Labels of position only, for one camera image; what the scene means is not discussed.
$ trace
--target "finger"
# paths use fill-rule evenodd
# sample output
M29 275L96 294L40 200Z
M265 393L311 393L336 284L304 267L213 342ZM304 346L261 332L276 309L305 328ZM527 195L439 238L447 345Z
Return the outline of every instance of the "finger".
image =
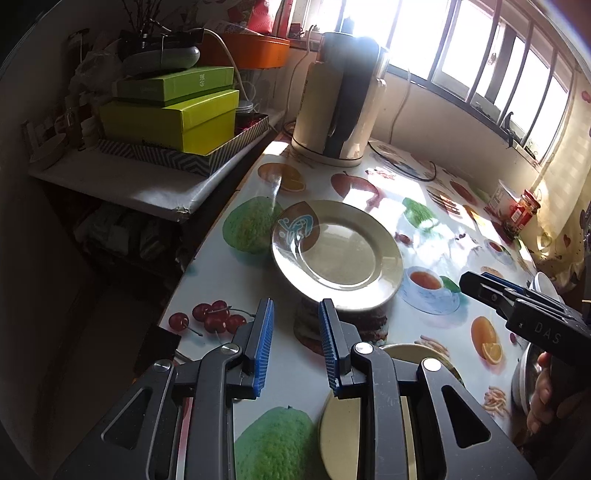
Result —
M548 352L541 353L538 357L538 365L542 368L549 368L552 355Z
M550 369L544 368L535 381L535 392L540 396L541 402L546 405L552 396L552 383L550 381Z
M560 419L568 417L575 408L579 405L583 397L588 393L588 390L571 395L569 398L564 400L556 409L556 416Z
M531 413L536 420L548 425L554 418L554 411L548 408L540 400L540 396L535 393L531 399Z
M527 429L531 433L538 433L538 430L541 427L541 423L534 417L532 412L530 412L527 416Z

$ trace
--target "orange plastic basin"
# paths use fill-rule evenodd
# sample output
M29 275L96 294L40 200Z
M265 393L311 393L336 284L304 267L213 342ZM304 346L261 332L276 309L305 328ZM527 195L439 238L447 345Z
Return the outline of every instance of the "orange plastic basin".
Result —
M283 67L287 62L289 40L240 33L224 33L220 36L240 70L273 69ZM199 50L201 56L197 65L232 66L222 46L210 35L203 37Z

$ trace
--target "yellow-green box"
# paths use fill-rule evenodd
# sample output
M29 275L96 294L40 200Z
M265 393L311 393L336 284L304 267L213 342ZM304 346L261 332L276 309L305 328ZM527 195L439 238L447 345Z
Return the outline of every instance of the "yellow-green box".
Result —
M165 107L113 101L100 107L109 140L206 155L234 137L237 90Z

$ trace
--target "striped tray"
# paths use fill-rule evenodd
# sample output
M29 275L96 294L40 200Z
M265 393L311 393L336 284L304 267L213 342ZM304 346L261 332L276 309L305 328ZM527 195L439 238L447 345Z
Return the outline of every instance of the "striped tray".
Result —
M98 147L103 153L209 177L250 142L269 130L269 117L267 115L256 114L255 120L257 119L258 122L242 130L234 138L217 147L208 155L184 153L169 148L153 147L149 144L135 145L103 139L99 140Z

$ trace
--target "curtain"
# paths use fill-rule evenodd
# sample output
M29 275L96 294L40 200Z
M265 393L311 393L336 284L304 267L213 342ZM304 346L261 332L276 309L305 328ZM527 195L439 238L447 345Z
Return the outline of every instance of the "curtain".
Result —
M570 290L584 267L581 210L591 200L591 85L573 72L573 86L562 135L532 186L541 208L524 232L539 270L559 293Z

